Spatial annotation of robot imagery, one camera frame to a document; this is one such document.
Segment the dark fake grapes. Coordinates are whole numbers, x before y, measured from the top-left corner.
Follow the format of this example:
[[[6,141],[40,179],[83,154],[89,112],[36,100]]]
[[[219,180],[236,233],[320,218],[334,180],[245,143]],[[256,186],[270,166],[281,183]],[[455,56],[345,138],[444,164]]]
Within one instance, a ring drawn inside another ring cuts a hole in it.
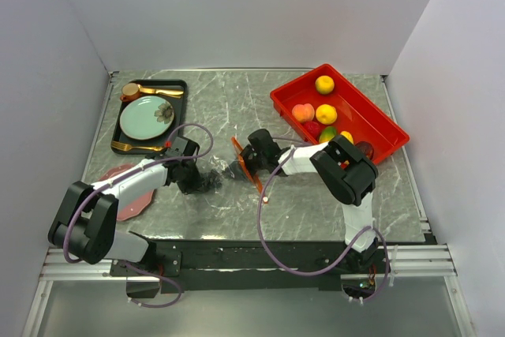
[[[198,193],[217,191],[222,187],[222,175],[215,169],[206,173],[200,173],[199,184],[196,188]]]

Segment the clear zip top bag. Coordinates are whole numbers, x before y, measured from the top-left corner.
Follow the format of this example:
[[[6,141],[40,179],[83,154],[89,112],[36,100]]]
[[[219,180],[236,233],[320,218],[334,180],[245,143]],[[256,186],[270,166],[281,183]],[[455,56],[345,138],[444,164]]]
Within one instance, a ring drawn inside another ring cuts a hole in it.
[[[222,172],[230,178],[239,179],[239,180],[247,180],[254,184],[256,190],[260,194],[261,204],[268,204],[269,198],[266,195],[262,195],[262,191],[264,189],[263,184],[260,180],[259,173],[258,174],[249,174],[248,172],[243,171],[242,162],[238,161],[238,148],[245,147],[242,146],[236,137],[230,138],[232,147],[235,153],[235,160],[232,163],[229,163],[227,167],[225,167]]]

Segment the fake peach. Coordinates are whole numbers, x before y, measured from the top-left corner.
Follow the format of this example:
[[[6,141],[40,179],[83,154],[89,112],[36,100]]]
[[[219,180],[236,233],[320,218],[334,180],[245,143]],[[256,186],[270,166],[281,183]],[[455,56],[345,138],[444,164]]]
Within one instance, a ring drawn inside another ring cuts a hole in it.
[[[304,124],[314,119],[315,110],[310,103],[296,104],[292,108],[291,114],[298,122]]]

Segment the red fake strawberry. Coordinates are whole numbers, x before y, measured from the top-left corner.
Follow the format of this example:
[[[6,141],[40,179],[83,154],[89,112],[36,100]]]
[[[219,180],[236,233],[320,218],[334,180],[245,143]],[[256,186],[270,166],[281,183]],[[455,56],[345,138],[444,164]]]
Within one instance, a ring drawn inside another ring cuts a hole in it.
[[[322,132],[322,127],[318,122],[308,121],[303,124],[307,134],[315,140],[319,140],[319,136]]]

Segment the fake orange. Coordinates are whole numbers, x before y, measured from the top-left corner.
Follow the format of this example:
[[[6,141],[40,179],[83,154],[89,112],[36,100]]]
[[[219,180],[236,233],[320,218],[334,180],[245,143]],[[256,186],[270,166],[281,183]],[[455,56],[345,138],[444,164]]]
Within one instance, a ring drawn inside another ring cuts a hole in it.
[[[322,104],[316,108],[315,117],[320,124],[331,125],[336,122],[338,113],[332,105]]]

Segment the yellow fake banana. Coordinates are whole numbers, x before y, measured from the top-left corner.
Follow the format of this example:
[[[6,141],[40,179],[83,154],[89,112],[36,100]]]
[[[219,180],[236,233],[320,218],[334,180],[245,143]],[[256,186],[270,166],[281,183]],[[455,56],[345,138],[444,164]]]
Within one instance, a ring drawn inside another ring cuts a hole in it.
[[[350,132],[342,131],[340,135],[345,137],[351,144],[354,144],[354,138]]]

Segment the yellow green fake mango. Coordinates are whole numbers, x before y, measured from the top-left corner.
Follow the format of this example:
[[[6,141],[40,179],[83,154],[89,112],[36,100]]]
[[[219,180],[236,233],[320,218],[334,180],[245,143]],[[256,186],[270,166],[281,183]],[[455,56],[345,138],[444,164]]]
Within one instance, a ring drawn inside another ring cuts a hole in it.
[[[329,95],[335,89],[335,82],[329,76],[319,76],[315,80],[315,88],[321,95]]]

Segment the dark red fake apple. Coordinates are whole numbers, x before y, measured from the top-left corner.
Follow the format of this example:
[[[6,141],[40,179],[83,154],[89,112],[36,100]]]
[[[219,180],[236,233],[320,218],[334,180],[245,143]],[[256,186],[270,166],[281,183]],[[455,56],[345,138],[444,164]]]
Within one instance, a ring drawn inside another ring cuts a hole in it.
[[[355,144],[355,147],[368,159],[373,160],[375,150],[371,143],[367,141],[359,141]]]

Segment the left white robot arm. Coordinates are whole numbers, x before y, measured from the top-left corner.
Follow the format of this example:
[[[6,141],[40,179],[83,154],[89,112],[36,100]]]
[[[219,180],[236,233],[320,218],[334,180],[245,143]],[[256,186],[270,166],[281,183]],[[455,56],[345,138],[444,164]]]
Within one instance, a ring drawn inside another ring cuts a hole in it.
[[[107,180],[74,182],[50,226],[48,241],[62,248],[70,263],[126,260],[137,274],[151,273],[157,264],[155,247],[146,238],[118,231],[118,213],[147,193],[172,183],[184,194],[200,189],[203,175],[196,167],[199,150],[193,140],[175,137],[169,147]]]

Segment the teal flower plate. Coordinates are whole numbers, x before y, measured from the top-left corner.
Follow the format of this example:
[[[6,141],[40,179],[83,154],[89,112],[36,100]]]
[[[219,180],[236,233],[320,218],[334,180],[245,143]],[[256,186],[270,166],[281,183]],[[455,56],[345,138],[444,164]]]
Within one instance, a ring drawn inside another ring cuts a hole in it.
[[[172,125],[175,111],[172,104],[157,95],[132,101],[121,112],[121,131],[134,140],[150,140],[161,136]]]

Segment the pink dotted plate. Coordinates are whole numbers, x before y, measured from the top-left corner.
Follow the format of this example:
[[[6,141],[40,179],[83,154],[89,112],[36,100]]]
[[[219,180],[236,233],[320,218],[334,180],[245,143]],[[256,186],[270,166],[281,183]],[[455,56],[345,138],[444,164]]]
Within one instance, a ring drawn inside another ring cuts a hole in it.
[[[109,180],[116,175],[133,168],[132,164],[123,164],[117,167],[110,168],[99,180]],[[123,209],[118,211],[117,221],[125,222],[128,219],[132,219],[140,215],[151,203],[155,190],[145,193],[143,196],[138,197],[135,201],[131,202],[129,205],[125,206]]]

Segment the gold fork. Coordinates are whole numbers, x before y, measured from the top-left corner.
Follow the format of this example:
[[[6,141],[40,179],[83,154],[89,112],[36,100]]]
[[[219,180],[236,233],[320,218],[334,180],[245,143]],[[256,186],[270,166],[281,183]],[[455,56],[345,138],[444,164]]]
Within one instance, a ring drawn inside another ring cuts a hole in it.
[[[110,143],[110,146],[114,149],[121,151],[121,152],[130,152],[133,150],[146,150],[146,151],[150,151],[150,152],[161,152],[164,149],[164,147],[157,147],[157,146],[134,146],[131,144],[122,143],[120,141],[115,141],[115,140],[113,140]]]

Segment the gold spoon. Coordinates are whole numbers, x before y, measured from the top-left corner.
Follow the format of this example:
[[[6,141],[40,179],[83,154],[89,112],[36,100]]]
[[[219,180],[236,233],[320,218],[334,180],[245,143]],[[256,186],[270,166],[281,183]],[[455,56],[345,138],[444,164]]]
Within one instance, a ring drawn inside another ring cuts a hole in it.
[[[173,97],[176,99],[180,99],[184,95],[183,90],[173,90],[173,89],[163,89],[163,88],[148,88],[142,86],[140,84],[137,85],[139,91],[144,94],[149,95],[165,95],[169,97]]]

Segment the red plastic bin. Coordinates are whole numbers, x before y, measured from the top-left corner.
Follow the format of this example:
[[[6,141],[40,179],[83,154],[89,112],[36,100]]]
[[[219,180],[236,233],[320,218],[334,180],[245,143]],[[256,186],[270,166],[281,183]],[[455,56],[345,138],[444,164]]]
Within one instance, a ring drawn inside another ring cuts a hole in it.
[[[324,75],[335,82],[334,90],[328,95],[321,95],[316,90],[316,79]],[[374,148],[372,161],[376,165],[410,140],[396,122],[329,64],[318,66],[274,89],[270,97],[279,115],[302,140],[311,144],[317,144],[318,139],[292,115],[292,109],[306,103],[315,108],[324,104],[333,106],[337,118],[332,125],[338,132],[349,132],[355,143],[369,142]]]

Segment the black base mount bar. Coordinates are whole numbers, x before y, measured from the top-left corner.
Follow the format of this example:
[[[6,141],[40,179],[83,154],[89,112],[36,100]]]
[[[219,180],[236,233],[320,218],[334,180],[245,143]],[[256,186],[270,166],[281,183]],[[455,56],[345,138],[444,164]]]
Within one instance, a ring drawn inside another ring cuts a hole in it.
[[[344,275],[369,279],[389,268],[386,254],[379,242],[363,253],[353,250],[328,273],[302,277],[299,271],[319,271],[328,267],[344,253],[344,242],[280,241],[268,242],[269,256],[259,241],[243,240],[158,240],[152,242],[155,251],[147,260],[127,268],[114,260],[110,274],[130,277],[127,286],[135,298],[153,297],[156,290],[175,294],[170,283],[149,283],[135,270],[143,269],[153,275],[163,275],[177,282],[184,291],[191,290],[258,290],[316,288],[340,291]]]

